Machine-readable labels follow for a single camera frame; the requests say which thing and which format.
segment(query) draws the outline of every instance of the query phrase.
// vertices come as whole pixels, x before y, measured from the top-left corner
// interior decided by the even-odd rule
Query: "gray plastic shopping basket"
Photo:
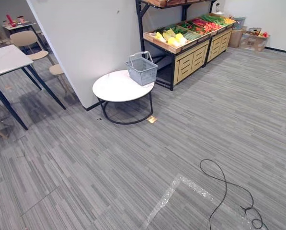
[[[138,57],[132,59],[136,55],[147,54],[146,58]],[[130,77],[139,85],[147,85],[154,82],[157,78],[157,67],[151,58],[149,51],[139,52],[129,56],[129,61],[126,62]]]

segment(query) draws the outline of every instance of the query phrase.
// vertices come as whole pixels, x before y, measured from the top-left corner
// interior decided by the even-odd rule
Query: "white round table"
[[[121,70],[100,77],[93,84],[93,93],[97,96],[104,116],[111,122],[120,125],[129,125],[146,120],[153,114],[151,91],[154,82],[140,86],[129,76],[128,70]],[[148,116],[133,122],[118,122],[108,117],[105,108],[109,102],[129,102],[149,94],[151,112]]]

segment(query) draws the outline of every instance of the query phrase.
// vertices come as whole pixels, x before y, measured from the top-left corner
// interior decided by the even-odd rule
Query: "power cord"
[[[209,161],[209,162],[212,162],[212,163],[216,164],[216,166],[220,169],[220,171],[221,171],[221,173],[222,173],[224,179],[220,179],[220,178],[214,177],[214,176],[212,176],[212,175],[206,173],[206,172],[204,171],[204,169],[203,169],[203,166],[202,166],[202,163],[205,162],[205,161]],[[215,180],[222,181],[222,182],[225,183],[225,194],[224,194],[224,197],[222,198],[222,200],[220,201],[219,205],[214,209],[214,211],[212,212],[212,214],[211,214],[210,217],[209,217],[210,230],[212,230],[212,227],[211,227],[211,218],[212,218],[213,214],[216,212],[216,210],[217,210],[217,209],[221,206],[221,204],[224,202],[224,200],[225,200],[225,198],[226,198],[226,196],[227,196],[227,190],[228,190],[227,185],[228,185],[228,184],[231,184],[231,185],[237,186],[237,187],[239,187],[239,188],[242,188],[242,189],[244,189],[244,190],[250,195],[250,197],[251,197],[251,199],[252,199],[252,204],[251,204],[249,207],[242,207],[241,205],[240,205],[240,207],[243,209],[243,211],[244,211],[244,213],[245,213],[246,215],[247,215],[247,211],[249,211],[249,210],[254,210],[254,211],[258,214],[259,217],[252,220],[252,226],[253,226],[256,230],[257,230],[257,229],[261,229],[262,227],[265,227],[267,230],[269,230],[268,227],[263,223],[262,216],[261,216],[260,212],[259,212],[256,208],[253,207],[253,203],[254,203],[254,201],[253,201],[253,196],[252,196],[252,194],[251,194],[246,188],[243,188],[243,187],[240,186],[240,185],[237,185],[237,184],[228,182],[228,181],[226,180],[225,174],[224,174],[223,170],[221,169],[221,167],[219,166],[219,164],[217,164],[217,163],[216,163],[215,161],[213,161],[213,160],[203,159],[203,160],[200,162],[199,167],[200,167],[201,171],[202,171],[205,175],[207,175],[207,176],[209,176],[209,177],[211,177],[211,178],[213,178],[213,179],[215,179]]]

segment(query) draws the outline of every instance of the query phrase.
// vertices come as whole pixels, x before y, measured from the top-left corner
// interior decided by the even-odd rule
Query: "stool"
[[[71,97],[72,97],[73,99],[75,99],[75,97],[72,95],[72,93],[71,93],[71,91],[70,91],[70,88],[68,87],[68,85],[66,84],[66,82],[65,82],[65,80],[64,80],[64,78],[63,78],[63,76],[62,76],[62,75],[64,74],[64,71],[62,70],[60,64],[56,64],[56,65],[54,65],[54,66],[51,66],[51,67],[49,68],[49,72],[50,72],[52,75],[54,75],[54,76],[57,77],[57,79],[59,80],[59,82],[60,82],[60,84],[62,85],[63,89],[65,90],[65,93],[69,92],[70,95],[71,95]]]

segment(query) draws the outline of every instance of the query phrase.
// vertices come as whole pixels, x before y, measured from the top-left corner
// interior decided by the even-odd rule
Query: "white table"
[[[32,25],[36,25],[36,23],[30,23],[30,24],[27,24],[27,25],[17,25],[17,26],[14,26],[12,27],[11,25],[8,25],[8,26],[3,26],[5,29],[9,30],[11,34],[13,34],[13,31],[16,31],[17,29],[23,29],[23,28],[28,28]]]
[[[35,33],[35,35],[37,36],[37,39],[38,39],[39,43],[41,44],[41,46],[43,47],[43,49],[47,51],[45,44],[43,43],[41,38],[36,33],[35,29],[33,28],[33,25],[36,25],[36,23],[30,23],[27,25],[19,24],[18,26],[15,26],[15,27],[8,25],[8,26],[3,26],[3,28],[5,28],[7,31],[9,31],[10,34],[16,33],[17,31],[20,31],[22,29],[26,29],[26,30],[31,29]]]
[[[154,82],[140,86],[129,76],[128,70],[121,70],[100,77],[93,85],[93,93],[97,96],[104,116],[111,122],[129,125],[146,120],[153,114],[151,91]],[[151,112],[148,116],[134,122],[118,122],[110,119],[105,111],[109,102],[129,102],[149,94]]]
[[[63,108],[66,109],[62,102],[55,96],[55,94],[50,90],[46,83],[39,77],[34,68],[31,67],[33,61],[27,57],[22,51],[20,51],[16,46],[10,45],[0,48],[0,76],[12,72],[17,69],[22,69],[23,72],[30,78],[30,80],[41,90],[41,87],[37,84],[34,78],[28,73],[25,67],[34,75],[34,77],[42,84],[42,86],[47,90],[47,92],[52,96],[53,99]],[[10,102],[6,99],[3,93],[0,91],[0,100],[13,115],[13,117],[18,121],[19,124],[25,130],[28,130],[27,126],[23,123],[17,113],[11,107]]]

